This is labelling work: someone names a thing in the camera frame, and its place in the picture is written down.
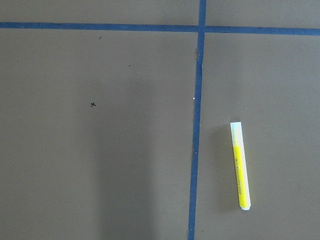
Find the yellow highlighter pen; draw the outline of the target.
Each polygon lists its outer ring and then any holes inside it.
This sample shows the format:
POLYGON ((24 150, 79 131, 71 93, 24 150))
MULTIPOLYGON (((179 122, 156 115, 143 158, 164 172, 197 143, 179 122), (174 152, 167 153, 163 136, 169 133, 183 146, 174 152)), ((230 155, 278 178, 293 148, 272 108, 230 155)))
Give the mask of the yellow highlighter pen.
POLYGON ((234 156, 236 185, 238 191, 239 206, 248 211, 251 208, 251 198, 246 165, 245 146, 241 122, 230 123, 231 140, 234 156))

